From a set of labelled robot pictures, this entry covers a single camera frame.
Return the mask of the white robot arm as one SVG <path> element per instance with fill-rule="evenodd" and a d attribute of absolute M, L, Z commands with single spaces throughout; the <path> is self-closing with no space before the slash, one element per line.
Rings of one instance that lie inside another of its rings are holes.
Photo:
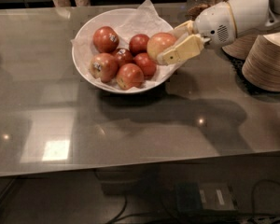
<path fill-rule="evenodd" d="M 280 32 L 280 0 L 229 0 L 205 9 L 170 33 L 177 41 L 157 55 L 160 64 L 181 63 L 203 49 L 225 47 L 251 34 Z"/>

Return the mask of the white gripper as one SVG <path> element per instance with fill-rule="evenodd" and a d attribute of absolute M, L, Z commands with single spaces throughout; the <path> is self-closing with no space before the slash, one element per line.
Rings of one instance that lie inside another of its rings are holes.
<path fill-rule="evenodd" d="M 162 65 L 181 63 L 196 57 L 204 49 L 204 44 L 208 48 L 227 46 L 236 38 L 231 7 L 226 2 L 218 3 L 205 9 L 195 21 L 185 21 L 176 26 L 169 34 L 178 39 L 157 55 L 157 61 Z"/>

